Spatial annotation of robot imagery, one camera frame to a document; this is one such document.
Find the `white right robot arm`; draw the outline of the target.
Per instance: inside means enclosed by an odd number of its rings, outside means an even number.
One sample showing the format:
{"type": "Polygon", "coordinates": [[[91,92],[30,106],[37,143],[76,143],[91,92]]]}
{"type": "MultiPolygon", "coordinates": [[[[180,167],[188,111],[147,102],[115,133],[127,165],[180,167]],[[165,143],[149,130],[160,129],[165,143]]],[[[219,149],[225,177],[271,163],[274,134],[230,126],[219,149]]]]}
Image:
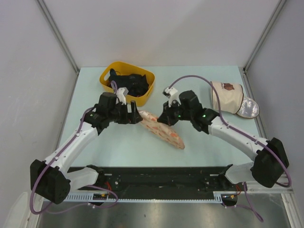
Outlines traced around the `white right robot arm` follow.
{"type": "Polygon", "coordinates": [[[223,190],[231,190],[237,183],[256,181],[272,188],[289,166],[282,142],[257,137],[221,119],[219,112],[202,107],[196,94],[189,90],[181,94],[175,88],[166,88],[163,94],[168,101],[163,104],[158,122],[168,126],[178,121],[189,121],[194,129],[218,137],[243,152],[251,162],[228,165],[219,178],[223,190]]]}

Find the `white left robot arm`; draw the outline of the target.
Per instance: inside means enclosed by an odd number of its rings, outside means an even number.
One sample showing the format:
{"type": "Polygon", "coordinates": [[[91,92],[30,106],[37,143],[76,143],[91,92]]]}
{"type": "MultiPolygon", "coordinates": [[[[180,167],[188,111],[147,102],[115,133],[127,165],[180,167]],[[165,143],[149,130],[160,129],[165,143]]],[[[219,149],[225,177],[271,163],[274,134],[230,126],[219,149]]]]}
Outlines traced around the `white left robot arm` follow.
{"type": "Polygon", "coordinates": [[[60,204],[69,192],[82,187],[101,189],[105,173],[100,167],[87,165],[70,172],[69,169],[82,150],[110,123],[137,124],[142,118],[135,101],[128,105],[123,95],[104,92],[99,102],[84,111],[80,124],[66,142],[43,161],[34,160],[30,166],[32,194],[38,194],[54,204],[60,204]]]}

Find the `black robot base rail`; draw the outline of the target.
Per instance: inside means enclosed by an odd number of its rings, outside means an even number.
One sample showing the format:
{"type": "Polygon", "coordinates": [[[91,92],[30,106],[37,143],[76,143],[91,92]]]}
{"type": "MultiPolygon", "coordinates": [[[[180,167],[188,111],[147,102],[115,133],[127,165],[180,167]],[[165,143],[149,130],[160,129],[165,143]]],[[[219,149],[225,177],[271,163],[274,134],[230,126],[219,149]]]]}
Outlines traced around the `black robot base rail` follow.
{"type": "Polygon", "coordinates": [[[103,167],[98,187],[111,187],[114,193],[130,191],[182,191],[238,193],[241,183],[232,184],[225,177],[225,167],[103,167]]]}

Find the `pink tulip mesh laundry bag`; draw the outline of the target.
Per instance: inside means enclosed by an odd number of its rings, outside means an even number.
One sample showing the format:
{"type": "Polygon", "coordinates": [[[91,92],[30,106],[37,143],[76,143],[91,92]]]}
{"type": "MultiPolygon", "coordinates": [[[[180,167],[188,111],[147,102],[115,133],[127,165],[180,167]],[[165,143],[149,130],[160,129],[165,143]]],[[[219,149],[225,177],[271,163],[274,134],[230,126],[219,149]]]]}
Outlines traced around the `pink tulip mesh laundry bag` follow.
{"type": "Polygon", "coordinates": [[[177,132],[170,126],[158,122],[158,117],[150,112],[140,110],[139,114],[142,118],[141,126],[162,139],[163,141],[173,145],[175,148],[183,150],[185,144],[177,132]]]}

